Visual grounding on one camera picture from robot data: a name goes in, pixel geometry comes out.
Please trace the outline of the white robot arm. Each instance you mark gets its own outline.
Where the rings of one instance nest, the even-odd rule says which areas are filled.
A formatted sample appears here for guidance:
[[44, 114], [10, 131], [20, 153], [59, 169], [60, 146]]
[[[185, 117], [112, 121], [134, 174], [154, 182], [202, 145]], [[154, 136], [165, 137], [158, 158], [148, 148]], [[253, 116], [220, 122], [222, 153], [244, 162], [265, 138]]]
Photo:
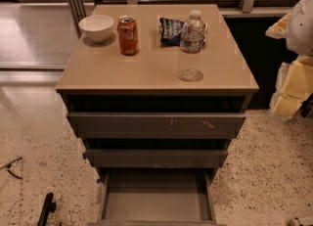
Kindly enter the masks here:
[[270, 102], [273, 115], [292, 118], [313, 94], [313, 0], [299, 0], [265, 34], [285, 38], [287, 48], [297, 54], [292, 63], [282, 63]]

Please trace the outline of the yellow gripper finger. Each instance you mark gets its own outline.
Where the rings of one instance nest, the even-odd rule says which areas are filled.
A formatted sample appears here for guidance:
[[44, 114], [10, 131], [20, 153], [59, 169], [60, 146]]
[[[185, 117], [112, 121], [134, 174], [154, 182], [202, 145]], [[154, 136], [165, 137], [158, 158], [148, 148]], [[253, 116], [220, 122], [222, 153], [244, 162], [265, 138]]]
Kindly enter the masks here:
[[271, 113], [292, 118], [313, 94], [313, 57], [299, 55], [290, 64], [282, 63], [275, 88], [270, 101]]
[[281, 17], [265, 31], [265, 35], [275, 39], [285, 38], [287, 36], [287, 26], [290, 15], [290, 13], [287, 13]]

